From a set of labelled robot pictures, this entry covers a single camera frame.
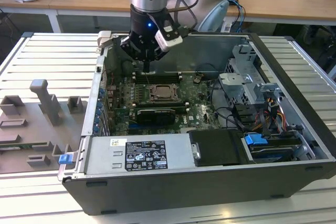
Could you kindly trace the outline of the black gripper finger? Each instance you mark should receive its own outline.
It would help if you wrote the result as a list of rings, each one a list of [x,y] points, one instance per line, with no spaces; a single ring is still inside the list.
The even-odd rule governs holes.
[[[121,39],[121,48],[135,61],[143,63],[143,72],[147,73],[147,49],[142,36],[126,36]]]
[[[163,58],[167,52],[158,49],[148,49],[146,50],[146,73],[150,72],[150,63],[153,61],[159,61]]]

